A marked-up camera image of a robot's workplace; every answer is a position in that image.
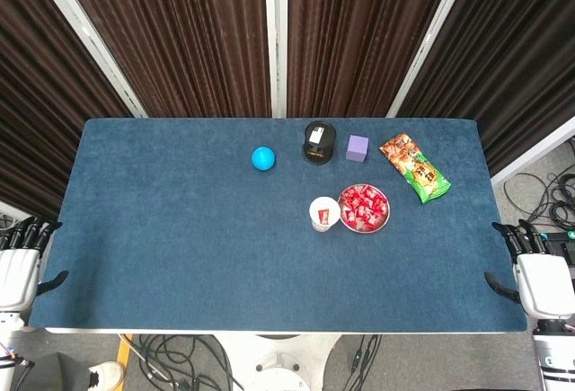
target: metal bowl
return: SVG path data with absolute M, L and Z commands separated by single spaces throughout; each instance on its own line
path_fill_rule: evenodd
M 375 229 L 368 229 L 367 227 L 365 227 L 365 229 L 363 229 L 362 227 L 351 227 L 345 218 L 345 211 L 347 209 L 349 209 L 349 207 L 347 205 L 345 205 L 345 201 L 343 200 L 341 195 L 343 194 L 343 192 L 349 190 L 350 188 L 354 188 L 354 189 L 356 189 L 356 191 L 361 191 L 361 189 L 363 189 L 364 186 L 371 187 L 373 190 L 380 193 L 385 198 L 385 200 L 387 201 L 387 214 L 384 214 L 382 217 L 380 217 L 377 220 Z M 385 196 L 385 194 L 382 191 L 380 191 L 376 186 L 374 186 L 372 184 L 365 183 L 365 182 L 359 183 L 359 184 L 352 184 L 351 186 L 346 187 L 340 193 L 340 197 L 338 198 L 338 204 L 340 204 L 340 210 L 341 210 L 341 213 L 340 213 L 341 223 L 343 223 L 343 225 L 345 225 L 349 230 L 351 230 L 353 232 L 357 232 L 358 234 L 373 234 L 374 232 L 377 232 L 379 229 L 381 229 L 382 227 L 385 226 L 385 224 L 387 223 L 387 220 L 389 220 L 389 216 L 391 215 L 391 212 L 392 212 L 391 207 L 389 205 L 389 199 Z

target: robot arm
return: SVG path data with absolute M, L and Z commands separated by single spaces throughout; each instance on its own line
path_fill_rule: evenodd
M 513 262 L 517 289 L 505 288 L 486 271 L 489 286 L 504 298 L 520 304 L 537 319 L 533 331 L 541 379 L 546 391 L 575 387 L 575 327 L 565 321 L 575 314 L 575 293 L 566 261 L 552 254 L 533 225 L 491 224 L 505 238 Z
M 51 281 L 38 284 L 40 261 L 52 233 L 61 226 L 41 218 L 26 218 L 13 228 L 0 231 L 0 340 L 22 329 L 20 313 L 30 308 L 34 299 L 60 286 L 68 271 L 60 272 Z M 16 389 L 26 378 L 34 363 L 1 345 L 0 389 L 10 389 L 16 365 L 24 371 Z
M 564 320 L 575 314 L 575 294 L 566 261 L 545 245 L 529 222 L 520 219 L 525 230 L 500 223 L 491 224 L 505 238 L 517 289 L 505 288 L 489 271 L 484 273 L 490 287 L 499 295 L 521 304 L 535 319 Z

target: shoe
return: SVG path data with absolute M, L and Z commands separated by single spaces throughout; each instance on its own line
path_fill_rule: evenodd
M 103 362 L 89 370 L 88 391 L 112 391 L 124 379 L 124 366 L 116 361 Z

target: green snack bag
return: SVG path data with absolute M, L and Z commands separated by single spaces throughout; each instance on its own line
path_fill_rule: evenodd
M 429 162 L 406 133 L 400 133 L 379 149 L 420 195 L 424 204 L 440 197 L 451 187 L 451 183 Z

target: white paper cup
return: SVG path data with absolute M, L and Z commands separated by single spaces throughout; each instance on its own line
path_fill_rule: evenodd
M 318 213 L 320 209 L 328 209 L 330 211 L 327 225 L 320 223 L 320 215 Z M 327 196 L 315 198 L 309 206 L 309 217 L 312 219 L 312 227 L 319 232 L 325 232 L 335 225 L 337 221 L 340 220 L 340 213 L 341 210 L 338 201 Z

